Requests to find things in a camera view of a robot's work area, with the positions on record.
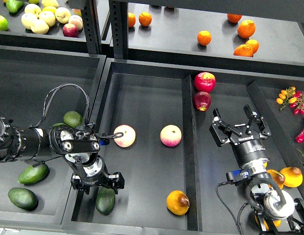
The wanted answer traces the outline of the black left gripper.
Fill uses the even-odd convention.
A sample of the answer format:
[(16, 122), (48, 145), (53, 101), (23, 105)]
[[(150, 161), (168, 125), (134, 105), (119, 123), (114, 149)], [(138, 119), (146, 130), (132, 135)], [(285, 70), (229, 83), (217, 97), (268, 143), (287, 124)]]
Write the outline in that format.
[(124, 189), (125, 180), (121, 172), (109, 174), (103, 157), (95, 157), (90, 164), (83, 163), (82, 159), (70, 163), (73, 170), (71, 185), (74, 190), (90, 193), (91, 187), (104, 187), (113, 189), (115, 194)]

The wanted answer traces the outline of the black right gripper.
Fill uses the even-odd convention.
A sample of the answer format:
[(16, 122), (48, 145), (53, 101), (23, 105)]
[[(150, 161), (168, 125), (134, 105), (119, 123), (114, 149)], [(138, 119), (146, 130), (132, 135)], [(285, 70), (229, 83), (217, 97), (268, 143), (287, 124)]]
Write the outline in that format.
[[(209, 130), (218, 147), (230, 144), (238, 166), (241, 169), (263, 169), (265, 163), (269, 161), (265, 146), (259, 133), (265, 129), (264, 123), (256, 112), (252, 111), (246, 104), (243, 108), (248, 124), (246, 126), (232, 126), (224, 122), (221, 118), (218, 108), (213, 110), (213, 123), (216, 126), (210, 126)], [(259, 133), (253, 129), (256, 124)]]

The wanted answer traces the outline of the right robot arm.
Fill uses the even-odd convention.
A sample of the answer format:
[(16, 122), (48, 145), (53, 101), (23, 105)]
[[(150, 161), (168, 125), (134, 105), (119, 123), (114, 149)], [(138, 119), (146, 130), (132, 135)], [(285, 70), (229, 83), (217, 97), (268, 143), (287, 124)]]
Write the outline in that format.
[(279, 235), (274, 222), (286, 219), (290, 230), (288, 235), (304, 235), (304, 202), (293, 199), (289, 193), (279, 188), (278, 183), (267, 172), (268, 162), (263, 139), (271, 131), (263, 116), (253, 112), (249, 105), (243, 108), (248, 122), (230, 125), (222, 120), (219, 110), (213, 110), (214, 119), (209, 128), (218, 147), (230, 144), (238, 170), (226, 173), (226, 182), (218, 186), (243, 185), (245, 198), (255, 213), (262, 235)]

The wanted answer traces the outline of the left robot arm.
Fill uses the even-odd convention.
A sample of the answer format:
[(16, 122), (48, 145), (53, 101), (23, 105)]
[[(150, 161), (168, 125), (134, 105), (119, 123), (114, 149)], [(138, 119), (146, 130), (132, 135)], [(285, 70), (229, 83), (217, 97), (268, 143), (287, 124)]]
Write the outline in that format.
[(91, 187), (111, 188), (118, 193), (125, 186), (120, 172), (109, 174), (103, 157), (99, 155), (100, 146), (109, 144), (110, 139), (123, 137), (122, 132), (113, 135), (96, 134), (89, 122), (90, 100), (86, 95), (84, 124), (70, 127), (66, 124), (41, 129), (52, 99), (56, 93), (69, 83), (49, 91), (44, 101), (40, 121), (28, 128), (14, 126), (11, 119), (0, 113), (0, 162), (23, 161), (33, 166), (52, 160), (52, 154), (62, 157), (73, 170), (72, 188), (89, 192)]

